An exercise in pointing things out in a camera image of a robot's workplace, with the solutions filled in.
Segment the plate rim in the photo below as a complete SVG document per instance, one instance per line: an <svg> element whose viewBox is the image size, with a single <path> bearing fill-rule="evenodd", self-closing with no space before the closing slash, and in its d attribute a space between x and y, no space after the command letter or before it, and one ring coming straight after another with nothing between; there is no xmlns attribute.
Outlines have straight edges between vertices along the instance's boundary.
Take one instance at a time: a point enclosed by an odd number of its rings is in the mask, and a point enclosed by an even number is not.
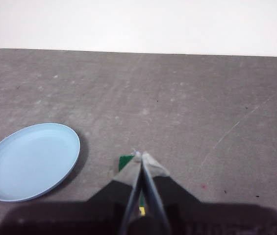
<svg viewBox="0 0 277 235"><path fill-rule="evenodd" d="M60 184L60 183L72 172L72 170L74 169L74 167L75 167L75 165L76 165L76 163L77 163L77 161L78 161L79 154L80 154L80 139L79 139L79 136L78 136L78 134L76 133L76 131L73 130L71 127L67 126L67 125L64 125L64 124L61 124L61 123L55 123L55 122L44 122L44 123L34 124L34 125L27 126L27 127L24 127L24 128L22 128L22 129L20 129L20 130L17 130L17 131L15 131L15 132L13 132L12 134L8 135L8 136L5 137L3 140L1 140L1 141L0 141L0 144L1 144L3 141L5 141L7 138L9 138L9 137L11 137L11 136L17 134L17 133L20 132L20 131L24 131L24 130L27 129L27 128L32 128L32 127L34 127L34 126L38 126L38 125L47 125L47 124L48 124L48 125L50 125L50 124L51 124L51 125L60 125L60 126L62 126L62 127L68 128L70 131L72 131L72 132L75 134L76 139L77 139L77 142L78 142L78 152L77 152L77 155L76 155L76 157L75 157L74 163L72 164L71 167L69 167L69 169L68 169L68 171L65 173L65 175L64 175L63 177L61 177L60 180L58 180L53 186L49 187L48 189L46 189L46 190L44 190L44 191L42 191L42 192L40 192L40 193L38 193L38 194L35 194L35 195L33 195L33 196L26 197L26 198L22 198L22 199L18 199L18 200L5 200L5 199L0 199L0 201L2 201L2 202L23 202L23 201L28 201L28 200L31 200L31 199L35 199L35 198L37 198L37 197L39 197L39 196L41 196L41 195L43 195L43 194L46 194L47 192L51 191L51 190L54 189L56 186L58 186L58 185L59 185L59 184Z"/></svg>

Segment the light blue plate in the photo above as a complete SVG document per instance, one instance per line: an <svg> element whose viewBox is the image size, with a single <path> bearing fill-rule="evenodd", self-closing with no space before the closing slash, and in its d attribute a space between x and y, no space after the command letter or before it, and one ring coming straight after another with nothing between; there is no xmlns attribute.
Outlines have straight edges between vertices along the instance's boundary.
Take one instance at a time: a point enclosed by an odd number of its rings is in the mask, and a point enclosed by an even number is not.
<svg viewBox="0 0 277 235"><path fill-rule="evenodd" d="M0 201L36 198L60 184L75 166L79 138L70 127L43 123L0 142Z"/></svg>

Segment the gray mat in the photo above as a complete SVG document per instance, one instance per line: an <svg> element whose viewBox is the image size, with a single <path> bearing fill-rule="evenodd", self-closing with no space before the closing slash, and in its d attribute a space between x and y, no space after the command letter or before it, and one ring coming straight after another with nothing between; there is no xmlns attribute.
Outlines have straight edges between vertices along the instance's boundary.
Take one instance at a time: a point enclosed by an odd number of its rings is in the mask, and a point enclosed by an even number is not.
<svg viewBox="0 0 277 235"><path fill-rule="evenodd" d="M0 140L72 127L72 174L32 201L87 200L120 155L150 152L196 197L277 209L277 57L0 49Z"/></svg>

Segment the scratch mark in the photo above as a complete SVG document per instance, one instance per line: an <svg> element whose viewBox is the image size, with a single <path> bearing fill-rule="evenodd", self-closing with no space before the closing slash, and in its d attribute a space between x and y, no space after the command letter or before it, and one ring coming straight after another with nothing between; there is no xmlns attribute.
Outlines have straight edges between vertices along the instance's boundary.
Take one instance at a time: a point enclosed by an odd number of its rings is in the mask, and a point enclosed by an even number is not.
<svg viewBox="0 0 277 235"><path fill-rule="evenodd" d="M238 125L241 121L243 121L245 118L247 118L249 115L251 115L253 112L255 112L257 109L259 109L261 106L265 105L269 100L271 100L274 96L277 95L277 92L274 93L272 96L270 96L268 99L266 99L264 102L262 102L260 105L257 105L252 111L245 114L237 123L235 123L227 132L223 134L223 136L218 140L218 142L212 147L212 149L206 154L206 156L203 158L203 161L201 162L201 165L199 167L202 168L203 164L207 160L207 158L210 156L213 150L218 146L218 144Z"/></svg>

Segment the green object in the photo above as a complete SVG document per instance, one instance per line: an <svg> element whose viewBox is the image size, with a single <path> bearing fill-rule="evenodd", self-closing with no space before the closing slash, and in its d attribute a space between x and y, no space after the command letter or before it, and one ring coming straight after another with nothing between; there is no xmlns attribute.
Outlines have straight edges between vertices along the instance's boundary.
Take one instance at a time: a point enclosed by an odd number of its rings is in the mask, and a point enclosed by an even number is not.
<svg viewBox="0 0 277 235"><path fill-rule="evenodd" d="M130 160L132 160L132 158L134 157L134 155L123 155L120 156L119 158L119 172L126 166L126 164L128 164L130 162ZM143 207L144 206L144 197L143 197L143 193L140 193L139 196L139 206Z"/></svg>
<svg viewBox="0 0 277 235"><path fill-rule="evenodd" d="M130 160L132 160L132 158L134 157L134 155L124 155L121 156L119 159L119 172L124 168L124 166L126 166L126 164L129 163Z"/></svg>

